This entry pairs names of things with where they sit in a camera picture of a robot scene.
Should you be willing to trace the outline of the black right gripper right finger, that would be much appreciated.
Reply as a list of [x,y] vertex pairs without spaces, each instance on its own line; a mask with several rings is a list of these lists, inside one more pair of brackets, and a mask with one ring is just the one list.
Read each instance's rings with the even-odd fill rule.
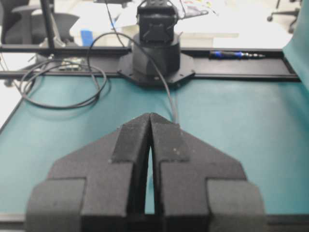
[[237,159],[158,114],[150,120],[163,231],[265,231],[263,198]]

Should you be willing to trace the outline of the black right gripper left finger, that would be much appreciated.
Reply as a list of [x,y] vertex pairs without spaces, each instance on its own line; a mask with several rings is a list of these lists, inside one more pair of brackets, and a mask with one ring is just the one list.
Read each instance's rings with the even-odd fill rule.
[[145,201],[150,115],[56,160],[26,210],[28,232],[124,232]]

